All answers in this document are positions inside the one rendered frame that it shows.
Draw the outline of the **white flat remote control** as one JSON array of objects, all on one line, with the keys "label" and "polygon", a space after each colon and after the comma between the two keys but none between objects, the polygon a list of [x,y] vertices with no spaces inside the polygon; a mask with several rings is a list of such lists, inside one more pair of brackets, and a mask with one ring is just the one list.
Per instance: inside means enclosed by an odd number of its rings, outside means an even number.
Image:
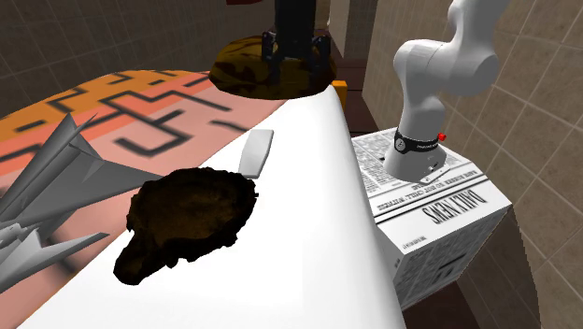
[{"label": "white flat remote control", "polygon": [[252,129],[242,150],[238,172],[247,179],[257,179],[269,155],[274,131]]}]

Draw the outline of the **bed with patterned cover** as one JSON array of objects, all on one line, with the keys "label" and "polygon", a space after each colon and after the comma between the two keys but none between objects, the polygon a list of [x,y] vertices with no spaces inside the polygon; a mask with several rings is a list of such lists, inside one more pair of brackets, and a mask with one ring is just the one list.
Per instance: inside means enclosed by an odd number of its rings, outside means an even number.
[{"label": "bed with patterned cover", "polygon": [[136,286],[113,273],[131,239],[124,193],[78,210],[60,239],[102,232],[74,258],[0,294],[0,329],[403,329],[334,88],[287,102],[217,90],[204,73],[125,71],[0,119],[0,188],[65,115],[105,159],[161,176],[236,171],[249,133],[274,136],[234,245]]}]

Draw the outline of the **small orange block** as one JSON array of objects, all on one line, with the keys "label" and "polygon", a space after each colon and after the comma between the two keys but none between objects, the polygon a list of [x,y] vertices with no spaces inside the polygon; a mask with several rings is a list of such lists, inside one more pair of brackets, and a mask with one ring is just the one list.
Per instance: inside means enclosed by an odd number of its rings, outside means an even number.
[{"label": "small orange block", "polygon": [[348,85],[345,80],[333,80],[331,85],[334,87],[343,109],[346,108],[348,97]]}]

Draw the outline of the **newspaper patterned robot stand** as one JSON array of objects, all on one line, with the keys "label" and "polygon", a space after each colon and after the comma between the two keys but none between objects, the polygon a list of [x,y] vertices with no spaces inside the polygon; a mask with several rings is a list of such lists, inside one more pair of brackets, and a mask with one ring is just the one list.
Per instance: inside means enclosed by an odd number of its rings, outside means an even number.
[{"label": "newspaper patterned robot stand", "polygon": [[393,129],[352,145],[402,309],[456,280],[511,203],[470,160],[447,150],[446,172],[430,184],[401,181],[383,168]]}]

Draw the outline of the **dark brown rough lump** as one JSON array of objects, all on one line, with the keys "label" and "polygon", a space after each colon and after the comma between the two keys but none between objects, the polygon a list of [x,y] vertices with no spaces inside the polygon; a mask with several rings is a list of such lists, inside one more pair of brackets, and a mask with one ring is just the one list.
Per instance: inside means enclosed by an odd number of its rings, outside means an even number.
[{"label": "dark brown rough lump", "polygon": [[180,259],[191,263],[233,246],[258,196],[252,179],[211,167],[178,169],[145,182],[131,198],[126,229],[134,235],[113,274],[137,285]]}]

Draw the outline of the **grey spiky figure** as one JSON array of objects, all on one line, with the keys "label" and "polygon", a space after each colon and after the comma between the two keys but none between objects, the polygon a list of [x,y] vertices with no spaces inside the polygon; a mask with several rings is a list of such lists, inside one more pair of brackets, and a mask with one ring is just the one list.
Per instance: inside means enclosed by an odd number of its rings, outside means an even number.
[{"label": "grey spiky figure", "polygon": [[67,114],[0,198],[0,293],[108,236],[44,247],[82,207],[157,180],[159,175],[103,159]]}]

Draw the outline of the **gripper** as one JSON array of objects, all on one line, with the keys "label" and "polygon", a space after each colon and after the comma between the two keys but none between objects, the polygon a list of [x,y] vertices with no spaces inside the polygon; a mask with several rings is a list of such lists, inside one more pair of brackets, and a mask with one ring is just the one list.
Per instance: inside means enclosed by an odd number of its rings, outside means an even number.
[{"label": "gripper", "polygon": [[[262,61],[267,63],[270,83],[278,83],[279,61],[284,58],[313,61],[314,78],[329,83],[331,39],[327,35],[313,38],[316,0],[275,0],[275,10],[276,33],[262,34]],[[318,53],[314,57],[312,45]]]}]

